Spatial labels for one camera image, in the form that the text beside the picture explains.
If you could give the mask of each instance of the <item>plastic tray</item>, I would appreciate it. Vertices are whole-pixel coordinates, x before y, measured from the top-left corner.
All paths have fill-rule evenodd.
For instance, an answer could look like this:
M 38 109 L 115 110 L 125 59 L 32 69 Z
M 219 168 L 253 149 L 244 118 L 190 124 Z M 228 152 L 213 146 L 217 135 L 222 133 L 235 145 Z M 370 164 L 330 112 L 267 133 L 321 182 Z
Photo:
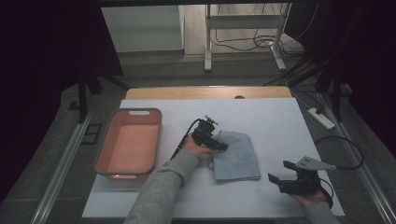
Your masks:
M 157 108 L 116 110 L 96 157 L 95 171 L 111 179 L 138 178 L 155 166 L 162 128 Z

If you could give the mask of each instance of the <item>gray cloth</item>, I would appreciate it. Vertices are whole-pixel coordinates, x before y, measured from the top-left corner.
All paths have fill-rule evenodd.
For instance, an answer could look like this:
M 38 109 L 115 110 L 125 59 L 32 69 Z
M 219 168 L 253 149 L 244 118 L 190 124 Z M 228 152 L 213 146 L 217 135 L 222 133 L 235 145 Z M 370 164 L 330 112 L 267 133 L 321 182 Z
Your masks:
M 228 144 L 225 152 L 214 153 L 214 172 L 218 182 L 259 180 L 259 163 L 250 137 L 245 133 L 220 131 L 213 139 Z

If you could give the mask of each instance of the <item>white table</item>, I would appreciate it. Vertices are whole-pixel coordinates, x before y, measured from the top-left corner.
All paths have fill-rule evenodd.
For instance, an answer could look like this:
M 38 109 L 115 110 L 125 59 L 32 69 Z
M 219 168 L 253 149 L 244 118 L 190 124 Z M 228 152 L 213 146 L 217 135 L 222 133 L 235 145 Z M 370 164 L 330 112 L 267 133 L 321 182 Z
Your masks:
M 277 218 L 302 217 L 300 205 L 280 193 L 267 174 L 280 179 L 296 179 L 295 172 L 283 167 L 283 160 L 297 162 L 303 156 L 319 159 L 297 102 L 293 98 L 126 100 L 120 107 L 157 107 L 163 113 L 163 132 L 157 167 L 169 160 L 178 142 L 195 119 L 208 115 L 219 130 L 247 133 L 252 140 L 262 179 L 219 185 L 207 164 L 192 173 L 177 198 L 175 218 Z M 319 176 L 327 181 L 326 172 Z M 98 175 L 83 217 L 126 217 L 143 182 L 112 182 Z M 344 212 L 335 195 L 333 213 Z

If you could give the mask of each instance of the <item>metal rod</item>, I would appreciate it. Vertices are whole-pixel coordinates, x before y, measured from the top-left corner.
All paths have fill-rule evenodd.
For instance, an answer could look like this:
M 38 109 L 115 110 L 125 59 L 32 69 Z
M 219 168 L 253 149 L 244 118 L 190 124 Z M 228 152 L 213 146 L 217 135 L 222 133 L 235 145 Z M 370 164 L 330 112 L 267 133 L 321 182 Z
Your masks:
M 290 9 L 290 3 L 286 3 L 285 10 L 282 12 L 281 17 L 279 19 L 279 25 L 277 26 L 274 42 L 271 45 L 271 51 L 274 55 L 277 67 L 281 72 L 286 71 L 286 65 L 284 64 L 282 57 L 280 56 L 279 53 L 279 41 L 280 41 L 280 37 L 282 36 L 283 29 L 285 28 L 286 20 L 289 15 L 289 9 Z
M 35 210 L 35 214 L 33 215 L 33 218 L 30 222 L 31 224 L 46 223 L 52 206 L 54 205 L 59 191 L 61 190 L 62 184 L 64 183 L 64 179 L 67 175 L 69 167 L 76 155 L 82 136 L 88 126 L 88 123 L 90 122 L 91 116 L 92 112 L 90 110 L 83 122 L 79 123 L 74 130 L 72 137 L 70 138 L 70 141 L 64 150 L 64 154 L 62 155 L 61 160 L 59 161 L 59 164 L 52 176 L 52 179 L 49 182 L 43 197 L 41 198 L 41 202 Z
M 205 71 L 212 70 L 212 43 L 210 42 L 210 5 L 206 5 L 206 43 L 205 43 Z

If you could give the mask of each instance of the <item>hand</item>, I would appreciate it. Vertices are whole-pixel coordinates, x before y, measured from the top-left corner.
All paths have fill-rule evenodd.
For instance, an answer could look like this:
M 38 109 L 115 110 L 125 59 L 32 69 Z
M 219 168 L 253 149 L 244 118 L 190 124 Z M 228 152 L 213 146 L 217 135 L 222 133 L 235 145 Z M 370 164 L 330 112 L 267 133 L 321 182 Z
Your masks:
M 320 190 L 318 190 L 314 195 L 290 194 L 290 197 L 297 200 L 304 207 L 307 207 L 314 203 L 327 202 L 326 196 Z
M 213 152 L 214 149 L 211 149 L 209 147 L 200 147 L 198 146 L 194 139 L 192 138 L 191 135 L 187 136 L 186 140 L 184 141 L 183 147 L 184 149 L 190 151 L 192 154 L 194 154 L 196 157 L 201 156 L 204 153 L 207 152 Z

